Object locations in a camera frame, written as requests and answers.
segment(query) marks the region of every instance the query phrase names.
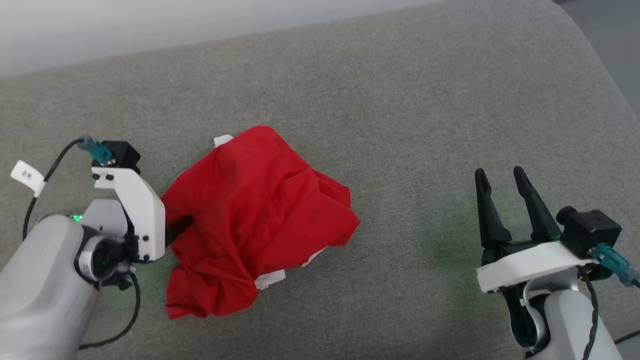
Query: crumpled red fabric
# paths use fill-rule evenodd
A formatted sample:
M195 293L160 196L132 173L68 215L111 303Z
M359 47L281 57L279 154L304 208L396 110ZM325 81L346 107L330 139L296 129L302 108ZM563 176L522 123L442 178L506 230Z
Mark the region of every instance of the crumpled red fabric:
M180 265L167 286L171 319L251 306L258 276L347 244L360 224L349 188L315 171L266 126L215 148L162 201L169 225L193 219L172 243Z

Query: white cable label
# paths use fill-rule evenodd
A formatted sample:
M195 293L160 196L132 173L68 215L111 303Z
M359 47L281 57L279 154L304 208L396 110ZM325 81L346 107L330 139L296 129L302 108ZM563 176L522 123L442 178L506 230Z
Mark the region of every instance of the white cable label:
M44 176L42 176L35 167L32 167L22 160L18 160L13 167L11 177L32 189L33 197L39 197L46 184L44 182Z

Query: gray floor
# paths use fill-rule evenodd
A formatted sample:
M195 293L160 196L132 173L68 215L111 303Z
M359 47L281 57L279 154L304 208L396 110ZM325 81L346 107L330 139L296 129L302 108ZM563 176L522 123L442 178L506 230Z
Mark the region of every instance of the gray floor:
M587 36L640 117L640 1L573 0L560 6Z

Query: teal connector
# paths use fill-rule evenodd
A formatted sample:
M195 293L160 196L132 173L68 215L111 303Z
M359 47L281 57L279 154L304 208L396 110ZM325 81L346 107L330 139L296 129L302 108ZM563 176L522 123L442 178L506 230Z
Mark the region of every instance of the teal connector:
M109 164L111 161L111 151L109 149L101 143L93 141L93 139L88 135L81 136L80 139L82 139L82 142L78 143L78 147L80 149L89 152L91 157L100 164Z
M605 243L599 243L593 249L593 258L616 274L625 286L636 285L634 281L640 280L640 274L631 267L627 259Z

